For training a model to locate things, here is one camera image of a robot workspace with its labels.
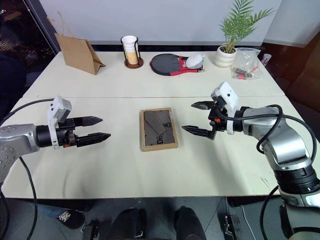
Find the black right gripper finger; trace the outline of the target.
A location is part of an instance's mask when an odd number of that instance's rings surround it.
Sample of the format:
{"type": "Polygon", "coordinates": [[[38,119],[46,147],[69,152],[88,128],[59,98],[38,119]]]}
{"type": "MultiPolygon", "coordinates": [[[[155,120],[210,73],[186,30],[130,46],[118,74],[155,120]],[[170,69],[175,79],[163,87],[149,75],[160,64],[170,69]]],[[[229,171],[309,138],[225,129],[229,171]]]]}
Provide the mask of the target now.
{"type": "Polygon", "coordinates": [[[191,104],[191,107],[197,108],[200,110],[210,110],[215,106],[214,101],[198,101],[193,104],[191,104]]]}
{"type": "Polygon", "coordinates": [[[194,126],[194,125],[185,125],[185,126],[182,126],[182,129],[186,130],[187,132],[189,132],[195,136],[213,139],[213,131],[212,130],[199,128],[198,126],[194,126]]]}

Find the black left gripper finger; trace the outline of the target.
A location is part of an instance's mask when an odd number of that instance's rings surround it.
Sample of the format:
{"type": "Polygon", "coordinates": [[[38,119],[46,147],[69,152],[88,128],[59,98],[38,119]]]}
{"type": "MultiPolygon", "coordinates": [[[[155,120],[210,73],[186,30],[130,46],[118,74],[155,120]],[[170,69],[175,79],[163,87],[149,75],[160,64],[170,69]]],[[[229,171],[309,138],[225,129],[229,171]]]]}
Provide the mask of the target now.
{"type": "Polygon", "coordinates": [[[97,133],[91,133],[86,136],[80,136],[76,137],[76,146],[77,147],[84,147],[88,145],[94,145],[101,143],[108,139],[111,136],[110,133],[103,133],[103,132],[97,132],[97,133]]]}
{"type": "Polygon", "coordinates": [[[95,116],[74,117],[73,124],[75,127],[88,127],[102,122],[103,119],[95,116]]]}

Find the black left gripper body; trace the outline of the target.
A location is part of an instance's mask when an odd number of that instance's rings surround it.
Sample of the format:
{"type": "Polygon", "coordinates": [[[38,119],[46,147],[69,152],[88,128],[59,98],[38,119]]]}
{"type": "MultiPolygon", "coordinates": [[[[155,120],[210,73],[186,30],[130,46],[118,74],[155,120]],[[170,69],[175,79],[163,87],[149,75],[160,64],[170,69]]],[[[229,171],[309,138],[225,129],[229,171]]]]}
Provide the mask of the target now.
{"type": "Polygon", "coordinates": [[[76,145],[74,130],[76,128],[75,119],[67,118],[64,122],[58,123],[57,140],[58,145],[64,148],[76,145]]]}

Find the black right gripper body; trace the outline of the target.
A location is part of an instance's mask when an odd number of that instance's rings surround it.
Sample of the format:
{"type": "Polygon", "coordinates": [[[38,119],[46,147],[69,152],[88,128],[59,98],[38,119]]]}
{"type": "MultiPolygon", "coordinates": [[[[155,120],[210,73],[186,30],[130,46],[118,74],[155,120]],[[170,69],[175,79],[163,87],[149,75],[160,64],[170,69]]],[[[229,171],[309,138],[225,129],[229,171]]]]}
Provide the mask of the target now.
{"type": "Polygon", "coordinates": [[[227,110],[225,108],[226,102],[222,97],[216,97],[212,105],[210,106],[210,113],[208,116],[209,125],[212,127],[209,138],[215,139],[217,132],[224,132],[227,129],[227,120],[222,115],[227,116],[227,110]]]}

